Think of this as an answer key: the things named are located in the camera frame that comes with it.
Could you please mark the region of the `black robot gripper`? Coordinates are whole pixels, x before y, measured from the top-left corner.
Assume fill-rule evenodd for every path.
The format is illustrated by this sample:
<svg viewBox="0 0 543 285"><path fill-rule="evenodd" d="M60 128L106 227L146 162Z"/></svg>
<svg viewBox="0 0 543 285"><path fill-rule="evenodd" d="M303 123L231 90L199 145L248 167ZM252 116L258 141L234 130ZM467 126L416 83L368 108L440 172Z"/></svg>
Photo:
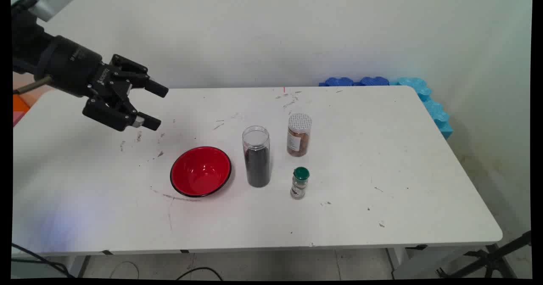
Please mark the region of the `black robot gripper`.
<svg viewBox="0 0 543 285"><path fill-rule="evenodd" d="M128 95L131 89L143 88L164 98L169 89L153 80L147 67L121 55L114 54L110 66L109 87L98 82L100 73L108 68L101 55L46 33L27 9L12 10L12 70L34 76L33 83L15 89L14 94L50 85L73 96L89 97L83 115L116 131L127 127L158 130L162 121L136 110Z"/></svg>

